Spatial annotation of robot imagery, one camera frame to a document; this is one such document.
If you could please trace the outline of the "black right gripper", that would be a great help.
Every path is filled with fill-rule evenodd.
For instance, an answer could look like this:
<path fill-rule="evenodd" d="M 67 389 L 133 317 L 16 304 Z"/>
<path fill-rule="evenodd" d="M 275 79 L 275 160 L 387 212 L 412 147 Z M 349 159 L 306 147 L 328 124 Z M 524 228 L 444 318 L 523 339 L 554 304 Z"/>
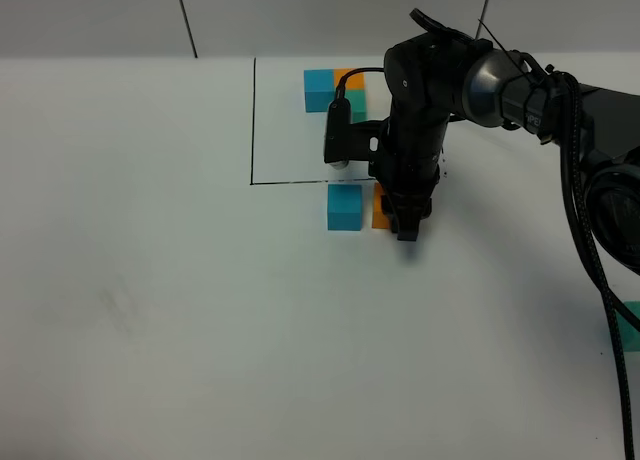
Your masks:
<path fill-rule="evenodd" d="M 432 212 L 433 190 L 440 180 L 440 156 L 448 114 L 390 114 L 369 149 L 369 175 L 388 191 L 381 210 L 393 215 L 398 241 L 414 242 L 420 223 Z"/>

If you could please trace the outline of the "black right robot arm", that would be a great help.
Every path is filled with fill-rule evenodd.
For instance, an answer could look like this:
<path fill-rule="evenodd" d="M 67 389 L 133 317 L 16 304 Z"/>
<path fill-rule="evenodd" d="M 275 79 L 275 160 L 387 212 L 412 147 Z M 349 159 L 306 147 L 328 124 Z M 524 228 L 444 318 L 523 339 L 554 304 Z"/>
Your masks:
<path fill-rule="evenodd" d="M 544 143 L 568 144 L 569 103 L 579 103 L 578 184 L 600 245 L 631 270 L 639 267 L 639 99 L 579 85 L 524 52 L 474 39 L 419 10 L 421 35 L 390 48 L 383 71 L 391 110 L 371 174 L 401 241 L 417 238 L 430 215 L 447 126 L 525 130 Z"/>

